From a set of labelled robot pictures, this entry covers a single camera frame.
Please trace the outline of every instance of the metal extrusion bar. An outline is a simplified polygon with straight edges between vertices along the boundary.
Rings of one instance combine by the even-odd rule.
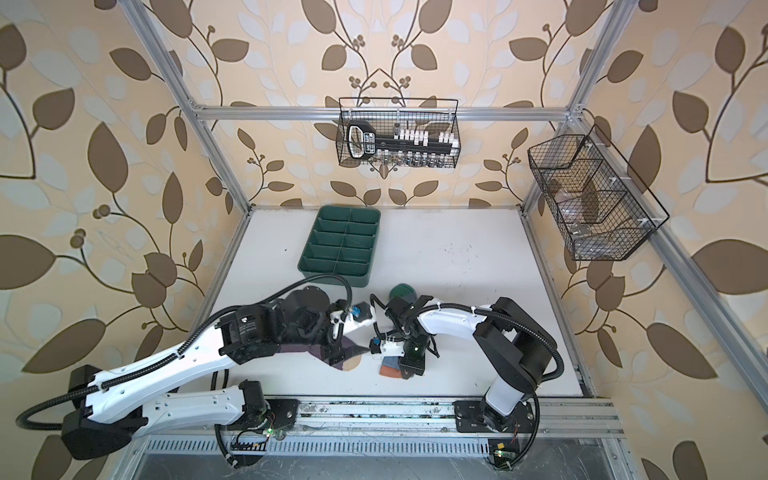
[[[157,36],[157,32],[147,16],[144,4],[141,3],[141,0],[120,0],[120,4],[128,22],[136,31],[136,36],[144,44],[160,75],[165,80],[170,93],[174,96],[174,100],[187,120],[187,124],[190,125],[195,136],[202,143],[211,163],[215,166],[230,194],[232,194],[237,208],[246,213],[250,209],[250,202],[248,202],[245,193],[240,188],[240,183],[238,183],[237,178],[227,163],[227,159],[216,143],[213,132],[195,115],[192,109],[192,102],[190,101],[192,97],[184,85],[184,80],[178,74],[174,61],[170,58],[170,55],[163,46],[163,42]]]
[[[581,352],[581,347],[578,345],[578,342],[575,341],[571,323],[568,322],[568,315],[565,313],[565,308],[563,308],[563,304],[560,301],[558,290],[554,285],[554,279],[552,278],[552,275],[547,268],[547,257],[544,255],[544,252],[541,251],[540,244],[536,239],[536,234],[533,231],[529,217],[521,216],[520,220],[523,223],[525,234],[528,237],[528,243],[531,245],[533,257],[536,259],[536,265],[538,266],[538,271],[541,274],[541,279],[544,281],[544,288],[547,290],[549,303],[552,305],[552,310],[554,310],[554,317],[558,321],[560,330],[563,332],[563,340],[565,341],[565,347],[568,351],[568,355],[571,356],[571,362],[579,367],[581,379],[584,382],[584,386],[586,387],[589,395],[594,395],[594,383],[592,382],[592,378],[589,375],[589,370],[587,369],[587,363],[584,361],[584,355]]]
[[[200,120],[338,120],[338,108],[325,107],[197,107]],[[463,107],[456,117],[461,121],[564,121],[565,108]]]
[[[584,71],[581,72],[581,78],[579,78],[576,89],[571,96],[571,101],[568,102],[569,112],[578,113],[587,104],[594,84],[597,83],[603,67],[607,64],[636,8],[637,0],[614,0],[598,43],[594,46],[594,50],[584,66]]]
[[[237,228],[235,229],[234,235],[232,236],[232,240],[230,241],[229,246],[227,246],[227,249],[224,251],[224,256],[221,259],[218,268],[216,268],[214,278],[210,281],[210,285],[205,292],[205,297],[197,307],[194,321],[190,326],[190,331],[194,331],[210,315],[210,311],[213,309],[216,298],[219,296],[219,292],[221,291],[221,286],[224,285],[224,280],[227,278],[227,274],[230,271],[230,265],[232,265],[232,262],[235,259],[235,254],[240,248],[240,242],[243,241],[243,236],[245,235],[246,230],[248,230],[250,219],[251,212],[248,212],[243,215],[243,218],[240,219],[240,223],[237,224]]]
[[[590,125],[583,118],[568,123],[576,134],[586,134],[590,130]],[[626,170],[604,145],[598,144],[598,148],[616,171]],[[655,211],[632,182],[625,181],[624,184],[647,211]],[[768,356],[760,350],[741,320],[677,240],[669,223],[662,225],[648,241],[768,413]]]

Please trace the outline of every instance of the mounting plate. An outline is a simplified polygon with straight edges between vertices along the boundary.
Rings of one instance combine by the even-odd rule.
[[[479,400],[457,400],[453,402],[453,412],[456,418],[456,431],[460,433],[495,433],[485,426]],[[533,431],[533,420],[528,419],[528,413],[532,413],[531,407],[521,402],[512,410],[512,417],[518,426],[518,433],[531,433]]]

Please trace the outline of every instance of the leaf pattern wallpaper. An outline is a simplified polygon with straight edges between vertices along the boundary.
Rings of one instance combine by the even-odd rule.
[[[73,460],[59,435],[15,416],[61,394],[71,368],[181,341],[240,221],[209,193],[218,176],[148,59],[115,2],[0,4],[6,478],[111,468],[112,457]]]
[[[765,2],[640,1],[585,109],[763,349],[766,21]],[[646,476],[764,477],[768,419],[653,248],[574,262],[543,203],[531,218],[598,394],[614,400]]]
[[[563,107],[606,0],[146,0],[197,103]]]

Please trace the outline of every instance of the black cable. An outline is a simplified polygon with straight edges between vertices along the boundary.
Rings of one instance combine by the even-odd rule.
[[[533,392],[531,394],[531,397],[533,398],[533,404],[536,407],[536,413],[535,413],[535,420],[533,423],[533,429],[531,430],[531,436],[528,437],[528,442],[525,444],[525,447],[520,451],[520,454],[516,456],[514,459],[512,459],[511,462],[507,462],[507,465],[504,468],[499,468],[494,465],[494,468],[498,470],[512,470],[512,467],[517,465],[522,458],[525,456],[526,453],[528,453],[528,450],[531,449],[531,445],[533,445],[533,441],[536,440],[536,434],[538,433],[538,424],[541,421],[541,408],[538,404],[538,396],[536,395],[536,392]]]
[[[295,289],[297,286],[303,285],[304,283],[313,282],[314,280],[318,280],[321,278],[333,278],[335,280],[338,280],[342,285],[344,285],[344,288],[346,290],[346,308],[345,313],[348,313],[349,310],[352,308],[352,287],[349,285],[349,282],[342,276],[334,275],[332,273],[321,273],[319,275],[313,275],[309,276],[303,280],[299,280],[298,282],[295,282],[286,288],[282,289],[281,291],[274,293],[272,296],[269,296],[268,298],[258,302],[258,303],[267,303],[271,302],[272,300],[276,299],[277,297],[283,295],[284,293]],[[113,386],[120,385],[121,383],[130,382],[131,380],[138,379],[144,375],[147,375],[148,373],[152,373],[155,370],[158,370],[167,364],[173,362],[175,359],[180,358],[184,356],[184,352],[186,352],[190,346],[194,343],[195,340],[197,340],[197,337],[200,336],[200,334],[205,331],[209,326],[211,326],[214,322],[216,322],[219,318],[221,318],[224,315],[227,315],[232,312],[236,312],[242,305],[232,305],[224,307],[223,309],[215,312],[213,315],[209,316],[204,322],[200,324],[190,335],[187,337],[186,340],[184,340],[183,343],[181,343],[181,346],[178,348],[178,350],[175,353],[171,353],[169,356],[166,356],[162,360],[159,360],[152,365],[146,366],[143,369],[139,369],[135,372],[127,373],[125,375],[115,377],[113,379],[107,380],[106,382],[103,382],[101,384],[101,390],[107,390]],[[228,372],[225,372],[225,380],[224,385],[226,387],[226,378],[227,378]],[[26,409],[24,412],[22,412],[18,417],[16,417],[16,425],[19,428],[26,429],[26,430],[61,430],[61,423],[50,423],[50,422],[35,422],[33,420],[30,420],[29,417],[33,416],[36,413],[40,413],[43,410],[50,409],[53,406],[60,405],[65,402],[70,402],[71,400],[77,400],[82,399],[92,393],[98,392],[100,389],[99,386],[93,385],[89,387],[84,387],[79,390],[73,390],[72,392],[66,393],[62,396],[55,397],[53,399],[46,400],[44,402],[41,402],[35,406],[32,406],[28,409]]]
[[[554,364],[555,364],[555,369],[553,372],[545,373],[541,377],[542,382],[547,382],[548,380],[556,379],[560,375],[562,375],[563,372],[565,371],[565,364],[563,363],[563,359],[560,356],[560,353],[558,352],[558,348],[555,345],[553,345],[547,338],[542,336],[539,332],[535,332],[534,330],[530,329],[528,326],[523,325],[522,323],[513,319],[506,313],[494,312],[493,310],[486,310],[481,308],[473,308],[470,306],[462,305],[460,303],[441,303],[439,306],[438,305],[425,306],[424,308],[422,308],[416,313],[416,316],[419,316],[422,313],[431,312],[433,310],[438,310],[442,308],[461,310],[464,312],[474,313],[476,315],[482,315],[482,316],[498,319],[501,322],[503,322],[504,330],[510,331],[515,329],[519,332],[525,332],[528,335],[534,337],[539,342],[541,342],[544,348],[546,348],[547,352],[549,352],[549,354],[552,355],[552,359],[554,359]]]

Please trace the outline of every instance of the wire basket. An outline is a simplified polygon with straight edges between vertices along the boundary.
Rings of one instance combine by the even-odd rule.
[[[573,260],[626,260],[669,213],[629,162],[628,174],[614,170],[600,149],[606,136],[594,129],[535,145],[528,160]],[[650,194],[664,213],[649,212],[625,182]]]
[[[446,98],[340,98],[339,164],[455,168],[457,108],[458,100]]]

